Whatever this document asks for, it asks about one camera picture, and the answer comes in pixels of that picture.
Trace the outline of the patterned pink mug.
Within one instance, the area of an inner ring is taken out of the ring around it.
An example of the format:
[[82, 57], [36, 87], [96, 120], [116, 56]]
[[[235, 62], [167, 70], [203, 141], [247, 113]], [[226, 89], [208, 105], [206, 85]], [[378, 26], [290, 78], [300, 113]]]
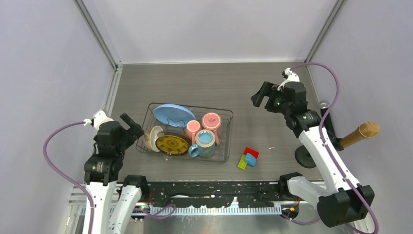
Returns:
[[220, 134], [222, 128], [222, 119], [221, 117], [214, 112], [206, 113], [201, 120], [202, 127], [204, 129], [210, 130], [215, 135], [216, 144], [220, 145]]

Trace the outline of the plain pink mug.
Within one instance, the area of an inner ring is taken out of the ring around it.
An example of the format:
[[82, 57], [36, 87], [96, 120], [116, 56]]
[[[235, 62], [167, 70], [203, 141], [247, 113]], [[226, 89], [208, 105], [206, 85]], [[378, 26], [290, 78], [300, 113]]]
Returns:
[[191, 140], [192, 145], [195, 144], [195, 136], [200, 130], [202, 130], [202, 125], [199, 121], [191, 120], [187, 123], [185, 133]]

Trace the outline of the blue butterfly mug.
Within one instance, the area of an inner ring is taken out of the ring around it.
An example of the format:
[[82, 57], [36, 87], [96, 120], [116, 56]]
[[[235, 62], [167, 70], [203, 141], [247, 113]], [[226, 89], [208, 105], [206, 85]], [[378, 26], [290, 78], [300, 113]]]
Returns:
[[212, 157], [216, 149], [216, 137], [210, 130], [201, 130], [195, 137], [195, 143], [188, 149], [190, 157]]

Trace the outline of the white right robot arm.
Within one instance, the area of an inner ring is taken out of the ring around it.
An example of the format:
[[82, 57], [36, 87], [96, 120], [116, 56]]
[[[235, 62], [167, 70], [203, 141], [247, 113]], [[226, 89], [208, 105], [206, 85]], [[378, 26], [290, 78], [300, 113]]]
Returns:
[[364, 219], [375, 193], [371, 186], [362, 186], [340, 159], [326, 129], [320, 127], [319, 114], [307, 108], [305, 86], [293, 81], [280, 87], [265, 81], [251, 101], [259, 107], [264, 97], [269, 98], [265, 109], [283, 114], [287, 127], [307, 150], [325, 184], [321, 187], [297, 172], [285, 174], [278, 181], [279, 196], [307, 201], [330, 228]]

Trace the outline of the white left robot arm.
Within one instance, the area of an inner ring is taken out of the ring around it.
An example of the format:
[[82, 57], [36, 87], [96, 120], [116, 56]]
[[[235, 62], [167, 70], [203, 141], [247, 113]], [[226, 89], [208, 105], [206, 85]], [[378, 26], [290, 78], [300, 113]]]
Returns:
[[128, 129], [108, 117], [103, 110], [84, 120], [85, 126], [91, 125], [97, 130], [94, 152], [84, 164], [83, 191], [88, 206], [83, 228], [85, 234], [122, 234], [137, 202], [145, 201], [150, 194], [145, 176], [128, 175], [120, 187], [115, 209], [111, 210], [125, 151], [144, 134], [142, 127], [126, 113], [120, 118], [129, 126]]

